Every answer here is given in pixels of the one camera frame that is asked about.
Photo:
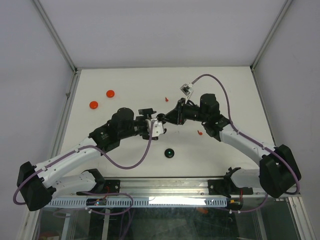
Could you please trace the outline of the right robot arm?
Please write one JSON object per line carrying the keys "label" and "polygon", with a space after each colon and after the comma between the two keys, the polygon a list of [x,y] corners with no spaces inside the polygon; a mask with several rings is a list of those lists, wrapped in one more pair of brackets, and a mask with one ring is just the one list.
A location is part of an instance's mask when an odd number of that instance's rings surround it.
{"label": "right robot arm", "polygon": [[221,114],[214,94],[203,94],[198,105],[181,98],[174,109],[158,114],[157,118],[174,125],[183,125],[187,120],[200,122],[211,138],[235,148],[257,164],[257,169],[230,167],[223,177],[221,194],[229,196],[242,188],[262,188],[269,196],[278,198],[289,194],[293,186],[297,193],[300,191],[302,175],[291,149],[284,144],[273,146],[258,142],[237,130]]}

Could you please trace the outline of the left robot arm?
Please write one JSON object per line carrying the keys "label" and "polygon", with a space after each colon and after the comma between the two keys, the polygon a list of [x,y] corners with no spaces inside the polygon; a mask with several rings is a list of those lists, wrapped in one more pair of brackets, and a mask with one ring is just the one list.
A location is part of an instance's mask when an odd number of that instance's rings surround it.
{"label": "left robot arm", "polygon": [[119,147],[120,141],[141,136],[152,141],[164,133],[163,123],[153,118],[153,109],[139,110],[139,116],[126,107],[120,108],[104,125],[96,128],[88,137],[66,153],[49,160],[20,166],[17,189],[13,194],[16,205],[26,205],[30,211],[45,207],[51,200],[71,193],[100,194],[105,188],[105,178],[96,169],[79,175],[68,175],[87,161],[106,156]]}

